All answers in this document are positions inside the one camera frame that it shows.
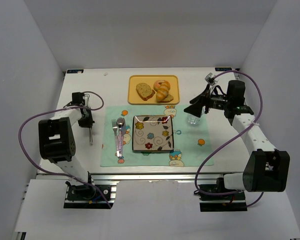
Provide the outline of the metal serving tongs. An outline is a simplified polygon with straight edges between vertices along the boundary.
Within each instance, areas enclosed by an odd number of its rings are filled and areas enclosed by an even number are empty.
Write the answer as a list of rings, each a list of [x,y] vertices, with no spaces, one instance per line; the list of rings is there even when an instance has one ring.
[[[85,103],[86,103],[86,106],[87,106],[88,108],[90,107],[89,101],[90,101],[90,94],[89,94],[89,93],[86,93],[86,94],[85,94]],[[89,127],[89,145],[90,145],[90,146],[93,145],[93,133],[92,133],[92,127]]]

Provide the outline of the large seeded bread slice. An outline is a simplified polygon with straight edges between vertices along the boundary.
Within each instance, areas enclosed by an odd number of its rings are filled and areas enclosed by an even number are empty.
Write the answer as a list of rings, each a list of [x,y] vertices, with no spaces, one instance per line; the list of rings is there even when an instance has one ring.
[[[143,101],[147,101],[155,95],[155,91],[146,83],[138,83],[135,88]]]

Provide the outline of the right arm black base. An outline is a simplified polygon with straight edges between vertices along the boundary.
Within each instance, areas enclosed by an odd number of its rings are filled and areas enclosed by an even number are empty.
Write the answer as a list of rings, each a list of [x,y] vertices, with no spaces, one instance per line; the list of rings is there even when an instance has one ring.
[[[246,212],[248,210],[246,196],[243,192],[227,194],[233,189],[226,189],[222,177],[216,179],[213,184],[199,184],[199,189],[208,193],[221,193],[222,195],[212,196],[195,190],[193,194],[199,196],[199,206],[201,212]]]

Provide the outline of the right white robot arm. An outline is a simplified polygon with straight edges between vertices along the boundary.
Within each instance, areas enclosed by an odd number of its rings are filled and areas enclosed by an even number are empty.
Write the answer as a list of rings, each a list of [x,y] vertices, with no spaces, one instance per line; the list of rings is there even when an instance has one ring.
[[[238,132],[249,159],[243,172],[227,173],[217,181],[217,193],[230,191],[283,192],[287,185],[290,156],[278,150],[255,122],[252,109],[245,105],[245,83],[228,82],[225,94],[217,94],[211,84],[189,102],[183,111],[194,117],[207,114],[209,109],[221,110]]]

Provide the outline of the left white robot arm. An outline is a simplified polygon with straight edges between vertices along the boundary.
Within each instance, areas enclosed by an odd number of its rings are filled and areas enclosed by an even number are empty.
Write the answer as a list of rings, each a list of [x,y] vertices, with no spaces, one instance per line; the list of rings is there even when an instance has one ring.
[[[91,184],[90,173],[75,157],[76,143],[72,126],[76,123],[90,132],[95,123],[92,111],[88,109],[86,94],[83,92],[74,92],[72,101],[66,105],[65,110],[50,119],[39,121],[39,151],[43,159],[49,160],[65,174],[70,175],[72,185],[79,184],[73,178]]]

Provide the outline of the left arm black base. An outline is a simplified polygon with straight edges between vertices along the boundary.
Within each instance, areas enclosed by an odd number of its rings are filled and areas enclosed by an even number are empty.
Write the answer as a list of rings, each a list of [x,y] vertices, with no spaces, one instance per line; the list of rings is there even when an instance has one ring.
[[[110,209],[100,192],[87,185],[71,185],[69,181],[64,198],[64,209]]]

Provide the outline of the small seeded bread slice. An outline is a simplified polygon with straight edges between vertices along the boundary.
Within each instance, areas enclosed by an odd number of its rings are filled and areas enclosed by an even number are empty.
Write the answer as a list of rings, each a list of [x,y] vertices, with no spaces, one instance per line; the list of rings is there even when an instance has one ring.
[[[163,100],[161,100],[162,103],[169,103],[174,100],[174,97],[171,94],[168,94]]]

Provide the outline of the orange striped bread roll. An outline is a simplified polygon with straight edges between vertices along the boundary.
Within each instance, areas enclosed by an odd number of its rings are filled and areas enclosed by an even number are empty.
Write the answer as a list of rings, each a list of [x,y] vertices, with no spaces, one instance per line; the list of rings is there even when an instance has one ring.
[[[156,100],[158,102],[162,101],[163,99],[165,99],[168,96],[170,87],[171,86],[168,81],[164,81],[160,84],[160,86],[156,92]]]

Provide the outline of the green cartoon placemat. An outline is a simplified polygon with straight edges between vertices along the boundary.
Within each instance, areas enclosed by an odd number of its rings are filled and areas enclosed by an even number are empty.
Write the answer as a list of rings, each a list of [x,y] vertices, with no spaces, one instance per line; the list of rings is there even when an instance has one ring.
[[[109,106],[105,110],[102,141],[102,167],[198,167],[212,152],[209,128],[205,118],[195,125],[188,123],[183,105]],[[132,151],[133,118],[140,115],[167,115],[172,119],[174,149],[169,152]],[[122,158],[117,157],[112,119],[125,119]]]

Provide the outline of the pink glazed donut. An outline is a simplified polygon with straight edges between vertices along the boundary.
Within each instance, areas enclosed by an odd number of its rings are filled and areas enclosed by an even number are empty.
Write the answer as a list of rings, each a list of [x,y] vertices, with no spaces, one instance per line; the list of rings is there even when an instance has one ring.
[[[157,81],[153,84],[154,90],[157,92],[164,82],[165,82],[165,80],[157,80]]]

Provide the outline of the square floral ceramic plate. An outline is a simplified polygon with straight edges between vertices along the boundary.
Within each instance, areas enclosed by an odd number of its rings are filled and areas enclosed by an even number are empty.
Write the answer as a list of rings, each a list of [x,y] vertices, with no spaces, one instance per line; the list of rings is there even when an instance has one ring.
[[[174,129],[168,115],[135,115],[132,126],[133,152],[170,152],[174,149]]]

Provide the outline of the yellow plastic tray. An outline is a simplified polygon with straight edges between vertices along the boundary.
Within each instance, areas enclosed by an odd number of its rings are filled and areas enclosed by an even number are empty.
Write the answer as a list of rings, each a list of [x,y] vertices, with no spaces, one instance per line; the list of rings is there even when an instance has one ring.
[[[169,94],[173,96],[173,100],[170,102],[157,102],[156,95],[148,100],[142,100],[137,93],[137,84],[145,83],[154,90],[153,85],[159,80],[170,83]],[[127,101],[131,105],[176,105],[180,102],[179,80],[175,75],[132,75],[129,78]]]

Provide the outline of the pink handled fork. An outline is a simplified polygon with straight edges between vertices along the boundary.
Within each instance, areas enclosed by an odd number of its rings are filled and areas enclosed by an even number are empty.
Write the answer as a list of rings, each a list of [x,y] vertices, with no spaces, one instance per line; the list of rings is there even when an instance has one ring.
[[[119,158],[120,157],[120,150],[119,150],[119,141],[118,141],[118,126],[117,126],[117,121],[115,119],[111,120],[112,123],[112,130],[114,133],[114,141],[115,141],[115,147],[116,147],[116,156]]]

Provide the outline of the pink handled spoon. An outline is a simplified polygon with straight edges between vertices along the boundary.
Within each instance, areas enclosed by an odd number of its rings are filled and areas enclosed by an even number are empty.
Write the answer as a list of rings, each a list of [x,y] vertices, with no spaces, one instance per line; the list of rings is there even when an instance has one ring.
[[[119,145],[119,158],[121,159],[123,156],[123,141],[124,141],[124,134],[123,130],[125,127],[125,119],[123,117],[119,117],[117,119],[117,126],[118,126],[118,145]]]

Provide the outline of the aluminium table frame rail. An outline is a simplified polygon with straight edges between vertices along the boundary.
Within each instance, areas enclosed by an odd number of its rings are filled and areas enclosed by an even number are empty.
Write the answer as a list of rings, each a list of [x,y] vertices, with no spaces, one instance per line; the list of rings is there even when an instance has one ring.
[[[223,177],[222,173],[200,173],[198,175],[199,181],[215,182],[217,178]],[[98,173],[91,176],[95,181],[161,181],[161,180],[173,180],[173,181],[194,181],[194,173]],[[65,176],[50,175],[46,173],[37,173],[35,179],[39,180],[65,180]]]

